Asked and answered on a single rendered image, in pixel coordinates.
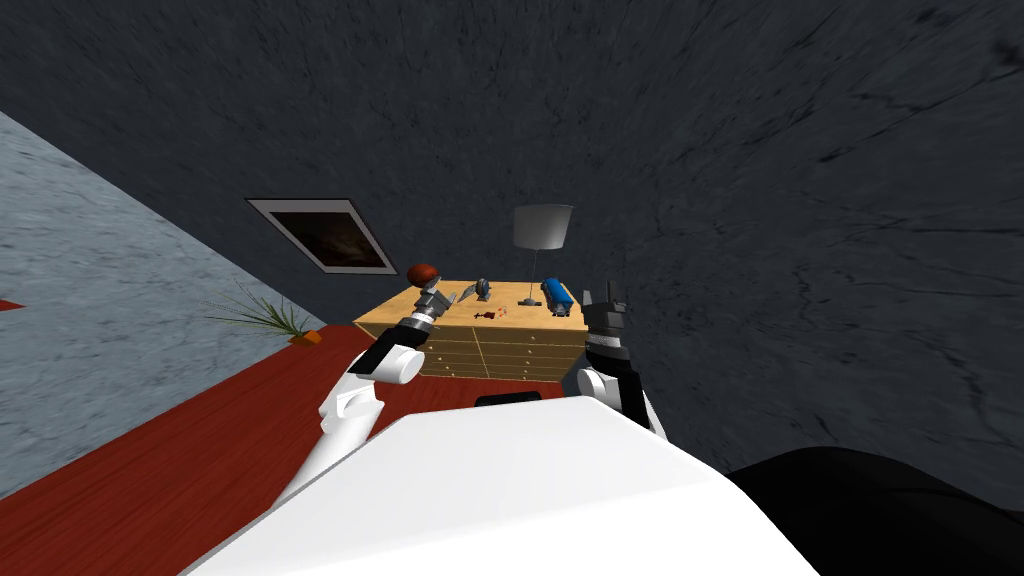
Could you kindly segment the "dark framed wall picture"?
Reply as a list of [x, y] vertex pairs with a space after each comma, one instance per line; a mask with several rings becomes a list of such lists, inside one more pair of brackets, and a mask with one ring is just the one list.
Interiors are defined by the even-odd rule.
[[249, 198], [247, 202], [326, 274], [397, 273], [349, 199]]

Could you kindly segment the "green plant in orange pot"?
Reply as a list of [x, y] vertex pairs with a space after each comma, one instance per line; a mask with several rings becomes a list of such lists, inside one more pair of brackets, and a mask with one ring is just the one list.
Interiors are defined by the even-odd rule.
[[218, 292], [223, 302], [199, 301], [212, 310], [211, 314], [204, 316], [205, 320], [250, 330], [258, 338], [283, 337], [296, 347], [311, 347], [322, 342], [319, 331], [311, 327], [310, 315], [301, 317], [297, 307], [288, 304], [284, 297], [272, 303], [240, 282], [236, 286], [242, 294], [239, 298]]

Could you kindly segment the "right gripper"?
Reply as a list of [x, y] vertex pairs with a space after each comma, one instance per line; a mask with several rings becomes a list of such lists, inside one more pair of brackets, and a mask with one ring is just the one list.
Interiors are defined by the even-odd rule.
[[583, 320], [592, 335], [618, 337], [624, 328], [626, 304], [615, 281], [606, 282], [606, 296], [607, 302], [594, 302], [591, 292], [584, 290], [581, 306]]

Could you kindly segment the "blue cylindrical object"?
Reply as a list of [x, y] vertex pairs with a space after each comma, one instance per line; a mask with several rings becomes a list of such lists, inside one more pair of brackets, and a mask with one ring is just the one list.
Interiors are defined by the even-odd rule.
[[545, 295], [547, 307], [554, 317], [569, 317], [571, 315], [575, 300], [557, 278], [545, 278], [541, 282], [541, 289]]

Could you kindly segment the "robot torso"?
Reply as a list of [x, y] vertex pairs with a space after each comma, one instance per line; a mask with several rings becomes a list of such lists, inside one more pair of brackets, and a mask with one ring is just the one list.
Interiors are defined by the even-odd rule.
[[413, 414], [182, 576], [819, 576], [731, 481], [590, 397]]

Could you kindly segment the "grey table lamp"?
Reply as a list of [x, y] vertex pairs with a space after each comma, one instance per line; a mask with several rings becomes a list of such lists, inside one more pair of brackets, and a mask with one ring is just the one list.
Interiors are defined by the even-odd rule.
[[513, 244], [534, 252], [528, 296], [518, 301], [518, 306], [541, 305], [541, 302], [532, 297], [538, 255], [541, 251], [563, 247], [573, 209], [574, 207], [570, 205], [535, 204], [520, 206], [514, 210]]

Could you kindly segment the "light wooden chest of drawers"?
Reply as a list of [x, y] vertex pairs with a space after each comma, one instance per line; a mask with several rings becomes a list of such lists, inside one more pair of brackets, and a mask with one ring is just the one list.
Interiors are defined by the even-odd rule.
[[[422, 375], [455, 378], [559, 382], [584, 355], [587, 328], [579, 306], [554, 317], [544, 304], [518, 306], [528, 296], [526, 282], [495, 282], [487, 302], [471, 296], [434, 323], [420, 347]], [[488, 320], [473, 314], [505, 306], [508, 315]]]

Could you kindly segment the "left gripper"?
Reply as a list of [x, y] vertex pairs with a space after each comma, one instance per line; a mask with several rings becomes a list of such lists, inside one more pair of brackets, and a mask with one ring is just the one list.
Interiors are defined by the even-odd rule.
[[437, 285], [441, 280], [439, 276], [435, 276], [425, 284], [425, 290], [420, 292], [420, 297], [415, 303], [414, 318], [416, 320], [433, 324], [438, 317], [457, 303], [455, 292], [445, 296], [437, 291]]

